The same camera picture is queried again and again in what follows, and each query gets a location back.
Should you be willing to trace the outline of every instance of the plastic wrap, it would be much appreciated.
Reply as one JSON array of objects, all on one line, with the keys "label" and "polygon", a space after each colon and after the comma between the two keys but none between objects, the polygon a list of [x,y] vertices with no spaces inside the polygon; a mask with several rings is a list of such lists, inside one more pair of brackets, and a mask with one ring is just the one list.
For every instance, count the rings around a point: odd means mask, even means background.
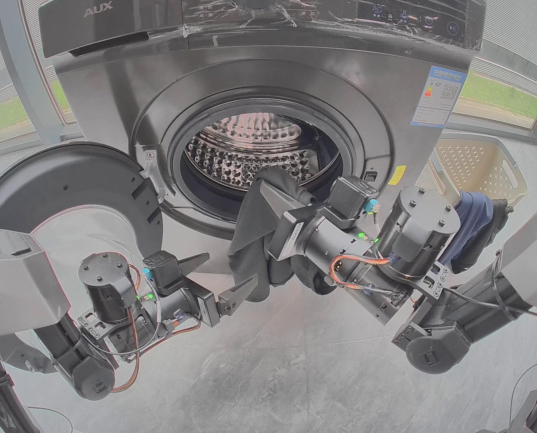
[{"label": "plastic wrap", "polygon": [[263,9],[246,8],[234,0],[182,0],[182,33],[288,26],[354,36],[404,35],[478,51],[484,12],[484,0],[277,0]]}]

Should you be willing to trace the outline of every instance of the laundry basket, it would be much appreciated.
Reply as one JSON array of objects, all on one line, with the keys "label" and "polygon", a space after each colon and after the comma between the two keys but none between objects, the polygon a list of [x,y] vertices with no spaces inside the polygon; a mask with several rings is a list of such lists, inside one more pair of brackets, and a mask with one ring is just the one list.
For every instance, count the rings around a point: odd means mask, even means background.
[{"label": "laundry basket", "polygon": [[478,191],[515,206],[528,188],[517,163],[497,138],[442,134],[417,184],[456,204],[459,191]]}]

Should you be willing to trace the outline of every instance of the blue connector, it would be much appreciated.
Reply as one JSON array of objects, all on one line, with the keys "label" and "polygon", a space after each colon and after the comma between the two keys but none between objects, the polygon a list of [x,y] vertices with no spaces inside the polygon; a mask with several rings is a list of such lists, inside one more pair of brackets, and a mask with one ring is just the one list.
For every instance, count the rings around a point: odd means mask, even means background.
[{"label": "blue connector", "polygon": [[142,272],[144,273],[144,276],[146,276],[147,279],[151,280],[154,278],[154,273],[152,272],[152,270],[149,270],[148,268],[144,268]]},{"label": "blue connector", "polygon": [[379,201],[375,198],[370,198],[366,201],[364,210],[366,213],[377,213],[380,209]]}]

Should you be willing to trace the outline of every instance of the gray tile floor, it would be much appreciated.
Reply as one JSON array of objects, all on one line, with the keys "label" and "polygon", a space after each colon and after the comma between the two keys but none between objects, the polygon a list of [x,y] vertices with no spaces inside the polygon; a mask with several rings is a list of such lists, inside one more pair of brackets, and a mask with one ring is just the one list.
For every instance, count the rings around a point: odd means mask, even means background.
[{"label": "gray tile floor", "polygon": [[[537,210],[537,151],[505,140],[529,184],[491,255]],[[0,158],[0,171],[19,155]],[[41,243],[74,306],[86,306],[74,265],[89,253],[123,240],[126,230],[105,213],[73,213],[45,227]],[[83,235],[87,230],[110,235]],[[53,233],[62,234],[62,242]],[[174,251],[172,237],[167,248]],[[194,246],[197,253],[199,246]],[[137,256],[129,248],[134,260]],[[470,274],[460,275],[460,282]],[[215,292],[232,284],[226,275],[194,274]],[[509,421],[509,400],[521,373],[537,362],[537,320],[529,316],[476,343],[463,362],[444,375],[413,369],[390,343],[410,312],[404,307],[386,327],[341,290],[319,297],[296,280],[273,289],[260,304],[244,303],[214,329],[178,336],[142,357],[134,387],[100,402],[80,399],[59,375],[10,369],[21,400],[55,408],[82,433],[137,432],[370,432],[475,433],[500,430]],[[128,379],[123,367],[118,382]],[[516,390],[514,410],[537,385],[537,368]],[[37,413],[46,432],[63,433],[52,414]]]}]

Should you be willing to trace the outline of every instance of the washing machine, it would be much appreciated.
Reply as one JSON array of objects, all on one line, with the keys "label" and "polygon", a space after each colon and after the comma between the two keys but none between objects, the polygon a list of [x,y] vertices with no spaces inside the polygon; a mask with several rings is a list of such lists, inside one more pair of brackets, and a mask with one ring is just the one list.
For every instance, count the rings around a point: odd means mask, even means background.
[{"label": "washing machine", "polygon": [[484,0],[53,0],[39,18],[86,140],[136,160],[172,220],[164,237],[209,247],[206,271],[229,272],[263,166],[319,200],[340,175],[387,208],[415,184],[485,12]]}]

